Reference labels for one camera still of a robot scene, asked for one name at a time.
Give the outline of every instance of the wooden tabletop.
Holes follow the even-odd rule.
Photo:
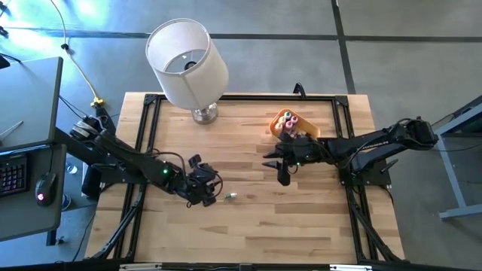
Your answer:
[[[144,95],[126,93],[120,113],[117,136],[132,146]],[[348,97],[355,134],[373,131],[367,96]],[[335,137],[330,104],[219,101],[218,107],[218,119],[203,126],[192,121],[189,111],[162,103],[155,148],[177,152],[186,161],[200,154],[203,162],[219,171],[224,189],[213,206],[187,209],[184,199],[148,186],[136,262],[355,263],[346,194],[336,168],[324,163],[301,167],[291,177],[291,185],[283,187],[276,180],[276,170],[261,165],[266,161],[262,155],[278,140],[269,134],[268,123],[279,110],[290,108],[320,127],[322,136]],[[179,164],[177,157],[163,159]],[[117,227],[125,190],[125,184],[116,184],[101,195],[86,257],[95,254]],[[238,196],[225,200],[226,193]],[[379,187],[367,187],[367,196],[375,229],[403,258],[388,194]]]

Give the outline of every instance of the white lampshade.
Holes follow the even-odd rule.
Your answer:
[[[145,53],[167,99],[177,107],[208,108],[227,88],[226,63],[206,28],[194,20],[175,19],[157,27],[148,39]],[[200,59],[191,68],[171,67],[179,60],[184,67],[196,54]]]

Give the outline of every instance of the orange container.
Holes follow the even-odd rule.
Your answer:
[[[296,114],[294,111],[291,109],[282,109],[276,117],[271,121],[270,123],[270,131],[271,134],[275,137],[279,137],[280,131],[276,131],[275,125],[278,123],[278,119],[282,116],[284,116],[285,112],[290,112],[291,116],[296,116],[298,118],[298,122],[294,126],[294,131],[296,132],[305,132],[309,133],[313,139],[316,139],[318,137],[322,136],[322,132],[320,129],[316,126],[314,126],[312,123],[310,123],[308,120],[304,119],[301,117],[299,114]]]

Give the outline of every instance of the concrete floor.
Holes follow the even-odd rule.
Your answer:
[[[0,26],[62,28],[47,0],[4,2],[8,9],[0,16]],[[478,27],[482,23],[478,16],[482,2],[477,0],[338,2],[346,35],[482,35]],[[169,19],[189,17],[211,33],[337,34],[329,0],[56,3],[71,30],[145,33]],[[22,60],[63,56],[61,38],[25,29],[8,31],[9,38],[0,38],[2,53]],[[111,114],[120,111],[127,91],[161,91],[145,60],[145,42],[144,38],[69,38],[78,64],[107,101]],[[309,93],[347,93],[338,41],[224,39],[215,43],[230,69],[228,91],[290,93],[294,83],[300,81]],[[377,128],[417,115],[433,123],[482,93],[480,43],[349,41],[346,46],[355,91],[369,95]],[[92,112],[87,85],[72,63],[64,59],[61,94]],[[61,104],[57,126],[69,130],[75,121],[76,117]],[[436,151],[407,151],[397,158],[400,161],[390,174],[407,259],[480,269],[482,215],[448,222],[438,219],[439,212],[456,207],[440,155]],[[472,202],[482,199],[482,191],[476,187],[469,188]],[[2,252],[0,266],[72,260],[92,212],[93,208],[85,208],[63,215],[59,235],[68,240],[64,245],[44,248],[44,234],[0,243],[2,251],[17,251]],[[41,248],[40,252],[24,253],[33,246]]]

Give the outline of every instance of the lamp base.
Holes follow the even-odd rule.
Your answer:
[[[216,103],[211,104],[204,109],[191,110],[193,120],[199,124],[209,124],[216,120],[218,117],[218,105]]]

